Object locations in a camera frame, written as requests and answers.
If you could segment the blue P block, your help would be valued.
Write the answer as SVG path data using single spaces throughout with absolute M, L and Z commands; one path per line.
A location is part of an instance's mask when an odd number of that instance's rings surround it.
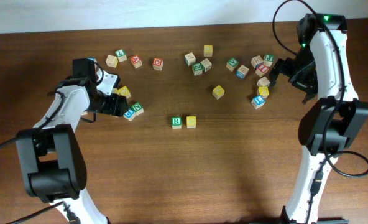
M 136 117 L 136 112 L 132 109 L 128 109 L 128 111 L 126 111 L 124 113 L 124 117 L 128 120 L 128 121 L 132 121 L 135 117 Z

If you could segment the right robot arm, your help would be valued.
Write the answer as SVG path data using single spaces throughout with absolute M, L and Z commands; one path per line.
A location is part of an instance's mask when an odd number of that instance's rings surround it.
M 344 16 L 306 14 L 297 34 L 301 49 L 295 58 L 277 60 L 269 79 L 274 85 L 280 74 L 286 75 L 306 93 L 304 102 L 318 100 L 300 121 L 300 171 L 279 222 L 319 223 L 318 206 L 329 173 L 337 169 L 338 157 L 349 153 L 368 117 L 368 103 L 359 100 L 349 75 Z

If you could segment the green N block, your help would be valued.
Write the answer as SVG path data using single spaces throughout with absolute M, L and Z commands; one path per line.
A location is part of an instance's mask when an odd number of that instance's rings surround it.
M 144 112 L 144 108 L 139 102 L 134 103 L 131 106 L 131 109 L 135 112 L 137 116 L 139 116 L 140 114 Z

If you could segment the green R block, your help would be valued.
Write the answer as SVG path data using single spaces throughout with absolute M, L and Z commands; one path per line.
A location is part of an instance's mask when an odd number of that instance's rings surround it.
M 181 129 L 182 128 L 182 118 L 181 117 L 172 117 L 172 128 L 173 129 Z

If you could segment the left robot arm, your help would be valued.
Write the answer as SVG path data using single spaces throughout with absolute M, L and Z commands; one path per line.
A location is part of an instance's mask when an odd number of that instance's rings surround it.
M 56 208 L 69 223 L 104 223 L 87 189 L 87 171 L 75 130 L 83 113 L 121 117 L 127 100 L 113 93 L 119 75 L 108 73 L 94 58 L 72 61 L 73 73 L 60 81 L 45 116 L 17 133 L 17 153 L 27 194 Z

